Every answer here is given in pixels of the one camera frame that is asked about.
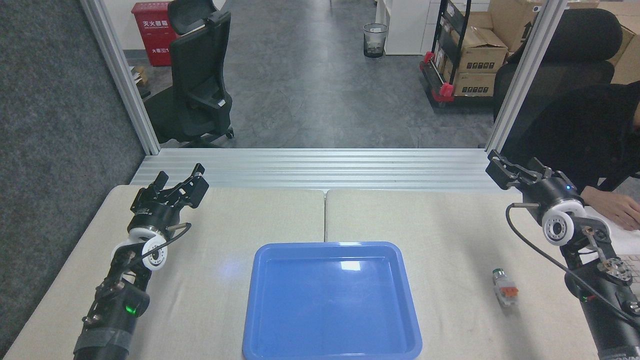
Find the person's hand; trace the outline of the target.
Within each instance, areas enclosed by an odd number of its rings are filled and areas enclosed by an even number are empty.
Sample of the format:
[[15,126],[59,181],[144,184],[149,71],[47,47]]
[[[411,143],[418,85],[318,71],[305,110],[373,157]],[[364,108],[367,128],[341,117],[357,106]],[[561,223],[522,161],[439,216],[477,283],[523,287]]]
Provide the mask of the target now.
[[602,191],[586,186],[581,198],[588,207],[627,231],[640,229],[640,205],[625,194]]

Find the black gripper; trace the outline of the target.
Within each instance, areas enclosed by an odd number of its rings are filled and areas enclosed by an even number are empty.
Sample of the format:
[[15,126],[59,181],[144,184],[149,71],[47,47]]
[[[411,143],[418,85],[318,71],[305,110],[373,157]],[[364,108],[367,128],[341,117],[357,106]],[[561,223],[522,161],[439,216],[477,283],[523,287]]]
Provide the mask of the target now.
[[153,229],[165,236],[174,235],[169,227],[179,223],[179,212],[183,207],[198,208],[210,185],[204,178],[206,169],[197,163],[190,176],[183,182],[164,191],[164,202],[158,197],[163,191],[169,176],[160,171],[153,182],[141,188],[130,207],[134,216],[128,224],[128,230],[135,228]]
[[489,164],[486,173],[503,191],[522,188],[524,203],[538,204],[529,213],[536,221],[541,221],[548,210],[556,209],[578,217],[586,215],[585,203],[579,196],[574,183],[561,170],[554,170],[542,164],[537,158],[528,160],[529,170],[540,173],[542,179],[531,184],[531,174],[523,166],[510,162],[495,149],[487,153]]

